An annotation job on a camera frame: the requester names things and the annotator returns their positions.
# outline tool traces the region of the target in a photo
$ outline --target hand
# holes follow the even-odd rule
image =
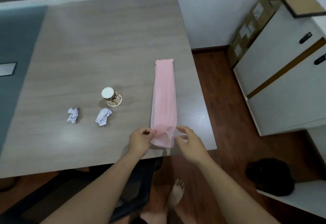
[[[135,130],[129,138],[128,153],[136,155],[141,159],[149,149],[149,143],[156,135],[151,128],[142,127]]]
[[[183,156],[190,162],[199,164],[203,160],[210,158],[202,140],[196,133],[187,126],[177,126],[177,130],[187,134],[175,138]]]

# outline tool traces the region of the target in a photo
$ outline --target left hand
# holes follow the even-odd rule
[[[156,135],[151,128],[142,127],[135,130],[129,138],[128,153],[134,154],[141,159],[149,149],[149,143]]]

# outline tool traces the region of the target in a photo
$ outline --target forearm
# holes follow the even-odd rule
[[[107,224],[128,178],[139,161],[128,153],[95,181],[47,217],[42,224]]]
[[[228,224],[279,224],[210,157],[198,164]]]

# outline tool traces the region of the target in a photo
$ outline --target label on box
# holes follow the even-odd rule
[[[264,7],[261,3],[258,3],[252,14],[254,15],[255,19],[258,20],[259,16],[263,13]]]
[[[240,45],[237,45],[237,47],[234,49],[234,53],[237,55],[237,57],[242,53],[242,48]]]
[[[247,29],[246,25],[244,24],[243,27],[239,31],[240,37],[243,38],[247,34],[247,32],[248,32],[248,29]]]
[[[248,27],[247,27],[247,37],[250,38],[250,36],[254,33],[255,31],[255,28],[254,26],[252,25],[252,23],[249,23]]]

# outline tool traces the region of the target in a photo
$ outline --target wooden floor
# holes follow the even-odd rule
[[[257,193],[245,176],[249,162],[275,157],[287,162],[296,182],[324,178],[324,168],[305,133],[259,137],[225,54],[197,54],[194,60],[218,147],[210,151],[214,160],[281,223],[326,223],[323,218]],[[47,173],[22,177],[14,189],[0,193],[0,212],[53,176]],[[163,206],[177,178],[186,186],[176,209],[184,223],[225,223],[201,172],[181,156],[165,157],[161,169],[155,173],[150,201],[142,214],[144,219],[150,224],[165,223]],[[128,218],[119,223],[128,223]]]

